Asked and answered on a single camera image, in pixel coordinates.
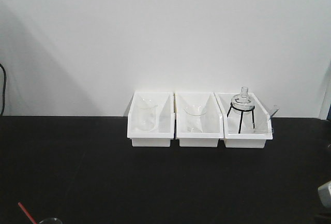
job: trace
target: red stirring rod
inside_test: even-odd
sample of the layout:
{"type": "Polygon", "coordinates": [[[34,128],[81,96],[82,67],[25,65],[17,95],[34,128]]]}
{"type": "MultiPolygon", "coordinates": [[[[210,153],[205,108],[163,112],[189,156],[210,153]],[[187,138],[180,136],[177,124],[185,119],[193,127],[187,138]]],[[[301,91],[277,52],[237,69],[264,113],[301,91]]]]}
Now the red stirring rod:
{"type": "Polygon", "coordinates": [[[30,221],[33,224],[37,224],[36,221],[32,218],[32,216],[29,214],[29,212],[25,209],[25,207],[20,202],[19,202],[19,207],[21,208],[21,210],[25,213],[25,215],[30,219],[30,221]]]}

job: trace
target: ring stand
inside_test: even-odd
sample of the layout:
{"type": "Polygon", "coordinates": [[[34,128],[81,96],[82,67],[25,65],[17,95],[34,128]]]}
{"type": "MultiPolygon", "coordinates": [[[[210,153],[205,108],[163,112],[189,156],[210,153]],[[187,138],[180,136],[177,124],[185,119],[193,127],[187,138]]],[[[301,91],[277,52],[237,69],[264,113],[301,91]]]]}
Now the ring stand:
{"type": "Polygon", "coordinates": [[[240,133],[240,131],[242,129],[242,122],[243,122],[244,112],[252,112],[253,128],[255,128],[255,122],[254,122],[254,109],[255,109],[255,106],[253,106],[253,108],[250,109],[250,110],[242,110],[242,109],[238,109],[238,108],[234,107],[233,104],[231,103],[230,104],[230,109],[229,109],[228,114],[227,114],[227,117],[229,117],[231,109],[235,109],[235,110],[240,111],[240,122],[239,122],[239,131],[238,131],[238,133],[240,133]]]}

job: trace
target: plastic tray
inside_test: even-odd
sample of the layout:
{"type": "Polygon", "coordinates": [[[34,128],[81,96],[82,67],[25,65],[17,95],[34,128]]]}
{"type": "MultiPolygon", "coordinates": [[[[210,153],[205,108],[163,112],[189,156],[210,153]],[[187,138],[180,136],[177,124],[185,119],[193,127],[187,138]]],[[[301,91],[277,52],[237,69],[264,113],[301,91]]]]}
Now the plastic tray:
{"type": "Polygon", "coordinates": [[[254,93],[249,93],[255,100],[254,119],[259,126],[254,131],[252,127],[251,112],[244,115],[242,130],[238,133],[240,114],[231,110],[229,118],[227,113],[230,108],[231,98],[237,93],[215,93],[217,102],[224,116],[224,143],[232,148],[264,148],[266,140],[272,140],[272,126],[270,116],[264,109],[254,93]]]}
{"type": "Polygon", "coordinates": [[[180,146],[217,147],[218,140],[224,137],[222,114],[214,93],[175,93],[176,138],[180,146]],[[205,111],[196,120],[191,119],[187,108],[200,108],[205,111]],[[198,132],[192,132],[192,122],[198,132]]]}
{"type": "Polygon", "coordinates": [[[163,146],[169,147],[174,139],[174,96],[173,92],[135,92],[128,114],[128,138],[132,146],[163,146]],[[140,128],[140,103],[152,101],[156,107],[156,123],[152,130],[140,128]]]}

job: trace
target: black cable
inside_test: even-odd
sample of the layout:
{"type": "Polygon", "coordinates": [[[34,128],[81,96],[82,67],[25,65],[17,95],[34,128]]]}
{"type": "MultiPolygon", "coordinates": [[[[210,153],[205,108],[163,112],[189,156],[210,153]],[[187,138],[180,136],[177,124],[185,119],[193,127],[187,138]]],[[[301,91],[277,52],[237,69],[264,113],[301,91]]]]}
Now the black cable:
{"type": "Polygon", "coordinates": [[[2,110],[0,113],[0,116],[2,116],[4,114],[5,111],[5,98],[6,98],[6,82],[7,82],[7,75],[6,75],[6,70],[5,68],[2,66],[2,64],[0,64],[0,67],[2,69],[2,71],[4,72],[4,86],[2,88],[2,110]]]}

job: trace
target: white plastic bin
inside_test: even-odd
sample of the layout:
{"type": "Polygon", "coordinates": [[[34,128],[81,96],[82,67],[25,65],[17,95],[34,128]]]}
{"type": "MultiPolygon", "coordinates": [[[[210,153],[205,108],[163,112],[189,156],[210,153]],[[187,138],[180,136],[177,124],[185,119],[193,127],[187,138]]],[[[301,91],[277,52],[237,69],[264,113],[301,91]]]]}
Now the white plastic bin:
{"type": "Polygon", "coordinates": [[[174,139],[173,92],[135,92],[128,114],[132,146],[170,146],[174,139]]]}
{"type": "Polygon", "coordinates": [[[224,143],[226,147],[232,148],[264,148],[266,140],[272,140],[272,126],[270,116],[264,109],[255,94],[249,93],[255,100],[254,119],[258,125],[255,130],[252,126],[251,112],[245,113],[242,130],[238,133],[240,114],[232,109],[227,118],[230,108],[231,98],[237,93],[215,93],[217,102],[224,116],[224,143]]]}
{"type": "Polygon", "coordinates": [[[224,137],[214,93],[175,93],[176,138],[180,146],[217,147],[224,137]]]}

